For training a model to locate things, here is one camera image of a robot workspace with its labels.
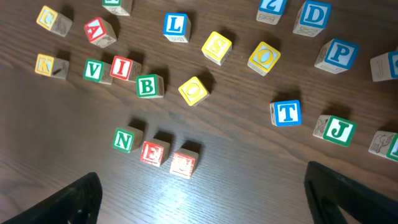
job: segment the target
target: letter block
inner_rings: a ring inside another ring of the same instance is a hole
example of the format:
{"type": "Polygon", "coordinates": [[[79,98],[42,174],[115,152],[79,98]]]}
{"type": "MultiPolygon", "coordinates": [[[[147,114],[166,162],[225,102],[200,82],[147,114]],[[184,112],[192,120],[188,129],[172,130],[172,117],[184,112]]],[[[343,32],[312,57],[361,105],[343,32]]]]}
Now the letter block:
{"type": "Polygon", "coordinates": [[[271,103],[272,124],[277,127],[301,125],[301,107],[299,100],[271,103]]]}
{"type": "Polygon", "coordinates": [[[170,173],[190,179],[198,163],[199,154],[186,149],[177,150],[172,159],[170,173]]]}
{"type": "Polygon", "coordinates": [[[212,62],[222,65],[232,51],[232,42],[221,34],[212,32],[201,51],[212,62]]]}
{"type": "Polygon", "coordinates": [[[117,41],[111,24],[100,17],[86,23],[84,28],[88,41],[98,47],[105,48],[117,41]]]}
{"type": "Polygon", "coordinates": [[[156,74],[140,75],[136,80],[139,98],[161,98],[164,96],[163,77],[156,74]]]}
{"type": "Polygon", "coordinates": [[[139,148],[144,132],[132,127],[116,128],[112,147],[119,151],[130,153],[139,148]]]}
{"type": "Polygon", "coordinates": [[[398,162],[398,134],[388,131],[376,131],[369,152],[398,162]]]}
{"type": "Polygon", "coordinates": [[[130,16],[132,0],[102,0],[102,6],[117,16],[130,16]]]}
{"type": "Polygon", "coordinates": [[[398,51],[372,58],[371,70],[374,82],[398,78],[398,51]]]}
{"type": "Polygon", "coordinates": [[[276,25],[285,10],[287,0],[261,0],[257,21],[276,25]]]}
{"type": "Polygon", "coordinates": [[[111,67],[111,76],[121,80],[136,82],[136,77],[141,73],[142,65],[128,58],[115,56],[111,67]]]}
{"type": "Polygon", "coordinates": [[[196,106],[202,100],[210,96],[209,92],[198,79],[198,77],[192,77],[185,82],[180,88],[178,88],[184,100],[190,106],[196,106]]]}
{"type": "Polygon", "coordinates": [[[188,43],[191,36],[191,22],[185,13],[166,13],[163,35],[171,42],[188,43]]]}
{"type": "Polygon", "coordinates": [[[113,77],[109,74],[111,65],[99,60],[87,59],[83,78],[92,82],[112,84],[113,77]]]}
{"type": "Polygon", "coordinates": [[[249,57],[248,66],[258,74],[265,76],[280,58],[280,52],[265,42],[260,42],[249,57]]]}
{"type": "Polygon", "coordinates": [[[348,147],[356,124],[332,115],[321,115],[318,118],[313,135],[326,141],[348,147]]]}
{"type": "Polygon", "coordinates": [[[40,12],[36,23],[38,25],[44,27],[45,29],[53,32],[54,34],[58,34],[62,37],[66,37],[70,27],[73,22],[68,19],[66,16],[55,12],[48,6],[43,6],[42,11],[40,12]]]}
{"type": "Polygon", "coordinates": [[[293,33],[315,37],[328,24],[331,4],[306,1],[297,14],[293,33]]]}
{"type": "Polygon", "coordinates": [[[38,54],[35,72],[52,78],[66,79],[69,62],[48,55],[38,54]]]}
{"type": "Polygon", "coordinates": [[[314,66],[333,74],[347,71],[353,65],[358,49],[355,44],[333,39],[322,47],[314,66]]]}
{"type": "Polygon", "coordinates": [[[158,139],[145,141],[142,146],[140,161],[160,167],[170,152],[170,143],[158,139]]]}

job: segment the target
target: brown wood grain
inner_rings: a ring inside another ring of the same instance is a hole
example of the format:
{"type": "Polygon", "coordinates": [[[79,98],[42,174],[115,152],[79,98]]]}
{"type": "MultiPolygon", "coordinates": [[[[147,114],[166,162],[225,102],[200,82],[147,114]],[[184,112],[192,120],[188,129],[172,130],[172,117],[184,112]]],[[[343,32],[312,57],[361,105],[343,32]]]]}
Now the brown wood grain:
{"type": "Polygon", "coordinates": [[[398,131],[397,82],[374,83],[369,60],[398,45],[398,2],[326,0],[327,28],[315,38],[292,33],[304,0],[288,0],[276,26],[256,21],[260,0],[135,0],[131,17],[116,17],[96,0],[0,1],[0,222],[88,172],[103,184],[99,223],[312,223],[303,187],[308,161],[320,162],[398,199],[398,163],[368,153],[374,133],[398,131]],[[35,23],[44,4],[73,20],[65,38],[35,23]],[[189,44],[162,35],[166,12],[186,12],[189,44]],[[96,16],[118,41],[90,44],[83,25],[96,16]],[[201,47],[212,31],[232,40],[222,67],[201,47]],[[332,38],[359,45],[351,70],[333,75],[313,66],[332,38]],[[282,56],[262,77],[247,66],[260,41],[282,56]],[[70,61],[67,80],[34,73],[37,54],[70,61]],[[82,79],[86,59],[115,55],[143,63],[167,84],[165,98],[138,99],[135,86],[82,79]],[[198,75],[210,97],[189,107],[178,87],[198,75]],[[298,99],[303,125],[277,128],[269,103],[298,99]],[[350,147],[312,136],[320,114],[358,124],[350,147]],[[111,148],[127,124],[200,151],[192,179],[139,161],[139,151],[111,148]]]}

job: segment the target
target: blue block face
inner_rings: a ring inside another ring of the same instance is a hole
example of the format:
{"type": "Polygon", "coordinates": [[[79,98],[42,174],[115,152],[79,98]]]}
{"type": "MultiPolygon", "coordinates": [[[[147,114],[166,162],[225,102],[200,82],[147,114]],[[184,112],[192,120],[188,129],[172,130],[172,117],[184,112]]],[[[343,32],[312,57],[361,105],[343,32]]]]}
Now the blue block face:
{"type": "Polygon", "coordinates": [[[301,125],[301,107],[299,100],[274,103],[276,126],[301,125]]]}
{"type": "Polygon", "coordinates": [[[275,15],[282,15],[285,10],[287,0],[262,0],[259,10],[275,15]]]}
{"type": "Polygon", "coordinates": [[[388,53],[391,78],[398,78],[398,51],[388,53]]]}
{"type": "Polygon", "coordinates": [[[316,28],[325,28],[328,24],[331,4],[306,1],[303,7],[300,24],[316,28]]]}
{"type": "Polygon", "coordinates": [[[325,62],[336,65],[340,68],[350,69],[354,63],[359,47],[342,40],[333,39],[325,62]]]}
{"type": "Polygon", "coordinates": [[[185,35],[188,16],[184,13],[166,13],[164,18],[163,34],[164,35],[185,35]]]}

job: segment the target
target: black object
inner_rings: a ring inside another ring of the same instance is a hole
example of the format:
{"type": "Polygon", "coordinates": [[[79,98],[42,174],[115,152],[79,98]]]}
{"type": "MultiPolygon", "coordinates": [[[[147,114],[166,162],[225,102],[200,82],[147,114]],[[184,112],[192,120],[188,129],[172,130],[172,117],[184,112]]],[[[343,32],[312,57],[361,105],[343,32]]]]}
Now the black object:
{"type": "Polygon", "coordinates": [[[91,172],[3,224],[95,224],[102,186],[91,172]]]}
{"type": "Polygon", "coordinates": [[[398,203],[317,162],[309,162],[305,193],[314,224],[347,224],[339,206],[362,224],[397,224],[398,203]]]}

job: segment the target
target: yellow block face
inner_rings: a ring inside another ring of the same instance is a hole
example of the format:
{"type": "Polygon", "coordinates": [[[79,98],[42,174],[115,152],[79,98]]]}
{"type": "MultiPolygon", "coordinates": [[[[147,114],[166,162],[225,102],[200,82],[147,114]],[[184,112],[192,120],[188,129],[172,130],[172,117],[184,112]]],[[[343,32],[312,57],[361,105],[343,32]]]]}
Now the yellow block face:
{"type": "Polygon", "coordinates": [[[203,84],[197,77],[192,77],[182,86],[180,86],[178,90],[190,106],[197,104],[203,97],[207,96],[208,94],[205,86],[203,86],[203,84]]]}
{"type": "Polygon", "coordinates": [[[51,30],[54,25],[55,20],[57,19],[58,13],[49,8],[48,6],[43,6],[42,11],[40,12],[36,23],[38,25],[46,28],[47,30],[51,30]]]}
{"type": "Polygon", "coordinates": [[[232,42],[217,32],[212,32],[201,51],[216,61],[221,61],[232,42]]]}
{"type": "Polygon", "coordinates": [[[47,55],[38,54],[35,73],[51,76],[52,66],[54,65],[54,58],[47,55]]]}
{"type": "Polygon", "coordinates": [[[250,56],[250,62],[265,72],[269,72],[280,58],[280,52],[265,42],[261,42],[250,56]]]}

